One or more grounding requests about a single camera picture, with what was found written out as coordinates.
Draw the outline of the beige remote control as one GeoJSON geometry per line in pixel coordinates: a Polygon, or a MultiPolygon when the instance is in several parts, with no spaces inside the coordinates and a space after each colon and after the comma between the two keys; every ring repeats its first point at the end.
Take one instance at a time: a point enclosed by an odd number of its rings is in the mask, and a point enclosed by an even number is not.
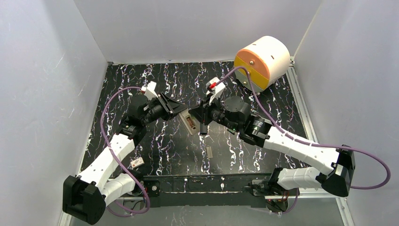
{"type": "Polygon", "coordinates": [[[200,131],[200,126],[199,122],[189,114],[188,110],[185,110],[181,113],[178,114],[180,117],[181,121],[183,122],[183,125],[187,129],[187,132],[190,135],[195,135],[198,134],[200,131]]]}

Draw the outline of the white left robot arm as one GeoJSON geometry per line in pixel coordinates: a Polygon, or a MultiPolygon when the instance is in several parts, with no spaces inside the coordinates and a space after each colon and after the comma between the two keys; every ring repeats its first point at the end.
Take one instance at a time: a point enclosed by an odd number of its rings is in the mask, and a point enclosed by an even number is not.
{"type": "Polygon", "coordinates": [[[99,156],[81,173],[69,176],[63,184],[63,212],[91,225],[97,223],[106,207],[122,195],[132,192],[137,186],[142,190],[146,208],[150,199],[145,187],[127,168],[125,173],[110,180],[117,167],[124,167],[121,161],[130,154],[146,134],[146,125],[163,119],[168,121],[187,110],[187,105],[179,103],[165,94],[150,98],[139,95],[122,117],[110,141],[99,156]]]}

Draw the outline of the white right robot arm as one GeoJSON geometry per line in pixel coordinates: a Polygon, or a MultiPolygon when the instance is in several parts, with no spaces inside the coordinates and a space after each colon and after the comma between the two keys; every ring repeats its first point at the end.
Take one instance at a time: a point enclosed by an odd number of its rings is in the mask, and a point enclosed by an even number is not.
{"type": "Polygon", "coordinates": [[[347,146],[321,147],[292,133],[280,132],[269,120],[252,114],[251,106],[238,96],[225,99],[224,104],[202,99],[189,114],[203,127],[214,121],[238,132],[240,139],[250,145],[287,154],[309,165],[300,169],[276,168],[267,188],[322,188],[335,196],[349,195],[355,160],[347,146]]]}

